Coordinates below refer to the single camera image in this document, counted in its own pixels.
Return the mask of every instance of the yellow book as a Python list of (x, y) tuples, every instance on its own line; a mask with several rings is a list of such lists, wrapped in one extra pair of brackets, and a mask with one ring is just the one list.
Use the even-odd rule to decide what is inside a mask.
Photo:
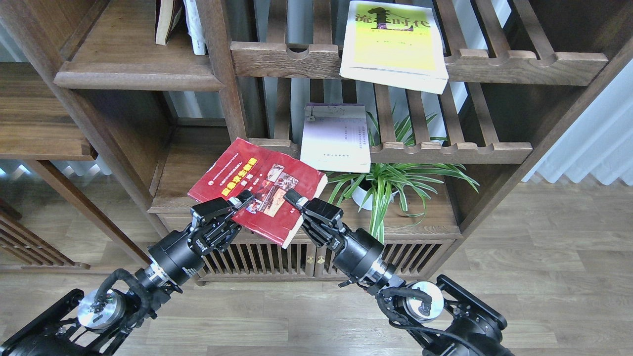
[(448, 73), (433, 10), (351, 1), (341, 77), (441, 94)]

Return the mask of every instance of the red book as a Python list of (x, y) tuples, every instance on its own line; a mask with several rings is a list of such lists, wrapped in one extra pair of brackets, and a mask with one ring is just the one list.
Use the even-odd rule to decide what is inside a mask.
[(255, 199), (233, 220), (286, 248), (303, 218), (284, 195), (294, 188), (308, 199), (316, 198), (326, 184), (327, 176), (309, 165), (238, 138), (191, 188), (189, 196), (204, 202), (250, 190)]

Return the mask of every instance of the wooden shelf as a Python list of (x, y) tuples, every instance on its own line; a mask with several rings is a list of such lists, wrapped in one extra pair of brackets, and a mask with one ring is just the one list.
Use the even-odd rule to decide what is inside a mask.
[[(280, 79), (277, 85), (274, 136), (272, 139), (252, 138), (251, 142), (299, 158), (301, 148), (289, 139), (291, 83), (289, 79)], [(416, 144), (405, 146), (395, 138), (389, 90), (386, 86), (375, 84), (382, 144), (371, 147), (372, 162), (522, 163), (532, 152), (532, 145), (499, 142), (480, 84), (467, 83), (466, 86), (468, 103), (473, 108), (466, 115), (459, 116), (457, 113), (450, 86), (446, 86), (444, 93), (438, 95), (449, 139), (444, 146), (430, 140), (425, 120), (430, 113), (425, 114), (421, 93), (406, 91)], [(323, 102), (323, 80), (311, 80), (310, 91), (310, 101)], [(343, 92), (343, 102), (356, 102), (356, 86), (352, 80), (344, 80)]]
[[(608, 62), (601, 53), (555, 52), (528, 0), (509, 0), (509, 3), (532, 41), (534, 51), (513, 50), (492, 4), (487, 0), (471, 3), (488, 51), (467, 47), (451, 1), (434, 1), (447, 48), (444, 61), (450, 81), (586, 86)], [(285, 13), (285, 8), (276, 12)], [(286, 44), (283, 43), (285, 36), (271, 39), (270, 35), (267, 43), (233, 42), (231, 52), (236, 74), (243, 77), (340, 79), (342, 48), (331, 42), (331, 25), (325, 28), (329, 22), (321, 20), (327, 18), (323, 15), (325, 12), (329, 14), (329, 7), (326, 9), (319, 0), (315, 1), (314, 13), (318, 15), (314, 44)], [(285, 31), (285, 26), (284, 16), (269, 16), (269, 34), (271, 29), (276, 30), (274, 33), (281, 32), (279, 29)]]
[[(329, 13), (322, 2), (315, 1), (315, 13)], [(608, 62), (601, 53), (555, 52), (527, 0), (510, 3), (534, 51), (511, 49), (494, 9), (479, 0), (473, 8), (489, 50), (468, 48), (452, 3), (436, 3), (451, 81), (586, 86)], [(167, 46), (154, 43), (155, 4), (153, 0), (110, 1), (54, 83), (70, 89), (223, 88), (213, 75), (209, 57), (193, 55), (183, 23)], [(285, 36), (270, 35), (275, 33), (271, 29), (283, 28), (285, 33), (285, 17), (272, 14), (269, 42), (231, 43), (237, 76), (340, 79), (342, 47), (332, 44), (331, 24), (324, 17), (315, 19), (314, 44), (286, 44), (282, 43)]]
[[(228, 145), (229, 138), (224, 128), (179, 127), (174, 134), (162, 178), (148, 212), (158, 214), (163, 221), (168, 219), (172, 228), (182, 228), (190, 222), (189, 208), (196, 202), (187, 197), (187, 192)], [(332, 188), (331, 185), (326, 188), (322, 194), (323, 199), (327, 200), (331, 192), (329, 189)], [(439, 194), (427, 202), (429, 214), (417, 226), (408, 226), (417, 222), (417, 219), (401, 216), (398, 204), (391, 205), (385, 218), (387, 239), (454, 239), (460, 236), (446, 187), (440, 185), (436, 188)], [(412, 198), (410, 205), (411, 212), (422, 211), (419, 200)], [(345, 201), (341, 208), (345, 213), (343, 221), (350, 228), (369, 225), (370, 212), (357, 212), (358, 207), (351, 200)], [(306, 238), (302, 234), (298, 234), (297, 241)]]
[(0, 63), (0, 158), (93, 160), (96, 152), (29, 63)]
[(110, 1), (54, 83), (70, 89), (223, 88), (213, 75), (209, 57), (193, 54), (184, 23), (167, 46), (154, 43), (155, 10), (155, 0)]

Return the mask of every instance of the white curtain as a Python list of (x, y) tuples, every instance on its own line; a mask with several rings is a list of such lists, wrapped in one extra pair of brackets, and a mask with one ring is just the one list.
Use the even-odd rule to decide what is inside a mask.
[(633, 61), (615, 77), (523, 178), (548, 182), (563, 175), (578, 183), (591, 174), (609, 185), (633, 185)]

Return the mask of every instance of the black cable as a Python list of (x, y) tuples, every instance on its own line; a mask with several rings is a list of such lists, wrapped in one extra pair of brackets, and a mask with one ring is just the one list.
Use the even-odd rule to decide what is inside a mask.
[(463, 338), (460, 338), (459, 336), (457, 336), (457, 335), (455, 335), (453, 333), (449, 333), (449, 332), (444, 331), (444, 330), (433, 329), (431, 327), (426, 327), (426, 326), (398, 325), (398, 324), (396, 324), (396, 323), (394, 323), (392, 321), (389, 321), (389, 325), (395, 327), (396, 329), (417, 330), (417, 331), (421, 331), (423, 333), (432, 333), (432, 334), (444, 335), (444, 336), (447, 336), (448, 338), (451, 338), (451, 339), (457, 341), (458, 343), (461, 343), (462, 345), (467, 347), (469, 350), (473, 350), (473, 352), (475, 352), (478, 356), (486, 356), (475, 345), (471, 344), (469, 341), (464, 340)]

